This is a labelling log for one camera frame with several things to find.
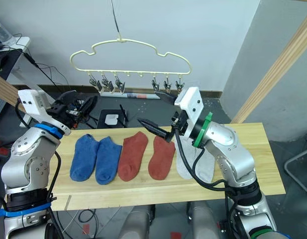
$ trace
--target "sock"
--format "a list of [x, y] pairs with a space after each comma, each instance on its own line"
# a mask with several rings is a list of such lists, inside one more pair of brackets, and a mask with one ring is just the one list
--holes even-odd
[[147, 144], [148, 138], [142, 132], [138, 132], [134, 136], [123, 140], [123, 148], [118, 165], [118, 175], [123, 181], [130, 181], [138, 174]]
[[122, 146], [115, 144], [108, 136], [99, 142], [96, 160], [96, 181], [105, 185], [117, 174], [118, 162]]
[[[199, 148], [195, 148], [192, 145], [192, 139], [184, 139], [180, 136], [184, 155], [192, 168], [193, 163], [199, 153], [202, 151]], [[178, 143], [176, 142], [175, 148], [177, 150], [177, 171], [178, 174], [184, 179], [191, 179], [192, 176], [185, 167], [182, 157], [180, 156]], [[210, 183], [214, 174], [215, 159], [207, 150], [205, 150], [203, 156], [200, 158], [196, 165], [196, 175], [204, 182]]]
[[168, 143], [163, 138], [155, 136], [153, 148], [154, 153], [148, 166], [149, 174], [153, 179], [164, 180], [171, 168], [175, 152], [174, 143]]
[[90, 134], [85, 134], [77, 140], [70, 168], [72, 180], [82, 182], [90, 177], [95, 167], [98, 147], [99, 142]]

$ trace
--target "red sock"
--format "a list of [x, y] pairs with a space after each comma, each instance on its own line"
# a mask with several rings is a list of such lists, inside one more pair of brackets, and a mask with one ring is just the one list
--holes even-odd
[[148, 166], [149, 174], [153, 179], [164, 180], [171, 168], [175, 152], [174, 143], [168, 143], [163, 138], [155, 136], [153, 148], [154, 154]]
[[123, 140], [123, 148], [118, 165], [118, 175], [123, 181], [130, 181], [137, 176], [147, 144], [148, 138], [142, 132], [138, 132], [134, 136]]

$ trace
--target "wooden beam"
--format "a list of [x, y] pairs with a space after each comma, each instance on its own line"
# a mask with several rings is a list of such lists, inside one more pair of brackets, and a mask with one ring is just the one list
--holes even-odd
[[[18, 93], [17, 89], [12, 86], [9, 82], [5, 81], [0, 76], [0, 98], [10, 105], [14, 106], [17, 103]], [[25, 109], [22, 104], [19, 104], [19, 110], [25, 112]]]
[[307, 49], [307, 17], [231, 123], [243, 123]]

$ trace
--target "hanging wire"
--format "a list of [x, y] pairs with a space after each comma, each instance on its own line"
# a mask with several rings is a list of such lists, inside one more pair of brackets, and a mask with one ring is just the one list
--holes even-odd
[[120, 34], [120, 31], [119, 31], [117, 19], [115, 18], [112, 0], [111, 0], [111, 8], [112, 8], [112, 14], [113, 14], [113, 18], [114, 18], [115, 27], [117, 28], [117, 32], [118, 32], [118, 35], [119, 35], [119, 39], [121, 40], [121, 34]]

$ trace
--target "floor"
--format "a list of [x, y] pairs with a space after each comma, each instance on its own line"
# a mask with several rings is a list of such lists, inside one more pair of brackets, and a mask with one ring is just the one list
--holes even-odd
[[[203, 99], [205, 116], [209, 111], [213, 112], [213, 120], [219, 123], [230, 122], [228, 116], [222, 110], [218, 99]], [[119, 109], [122, 104], [128, 110], [128, 127], [140, 126], [137, 118], [146, 118], [156, 122], [160, 126], [170, 125], [170, 119], [176, 108], [161, 100], [142, 100], [126, 98], [101, 98], [91, 113], [98, 117], [102, 109]], [[14, 113], [14, 108], [6, 106], [0, 117], [0, 139], [8, 141], [21, 136], [25, 129], [19, 128], [19, 121]], [[79, 129], [89, 128], [81, 124]], [[293, 142], [270, 141], [270, 145], [280, 171], [285, 189], [285, 195], [267, 196], [272, 214], [278, 229], [289, 234], [294, 239], [307, 238], [307, 193], [303, 191], [288, 175], [285, 174], [283, 165], [286, 160], [307, 148], [306, 136]], [[0, 169], [6, 159], [0, 160]], [[307, 185], [307, 155], [290, 165], [290, 169]], [[3, 184], [0, 179], [0, 193], [3, 194]], [[213, 209], [216, 221], [224, 219], [223, 200], [210, 200], [208, 204]], [[97, 209], [99, 219], [98, 232], [95, 235], [95, 219], [88, 223], [78, 221], [77, 211], [59, 211], [61, 224], [66, 227], [66, 232], [75, 239], [93, 238], [114, 239], [123, 225], [132, 207]], [[90, 212], [83, 212], [81, 220], [87, 220]], [[168, 239], [171, 232], [181, 233], [181, 239], [192, 239], [191, 226], [186, 218], [186, 203], [171, 203], [156, 205], [156, 219], [150, 227], [150, 239]], [[0, 220], [0, 238], [2, 238], [2, 220]]]

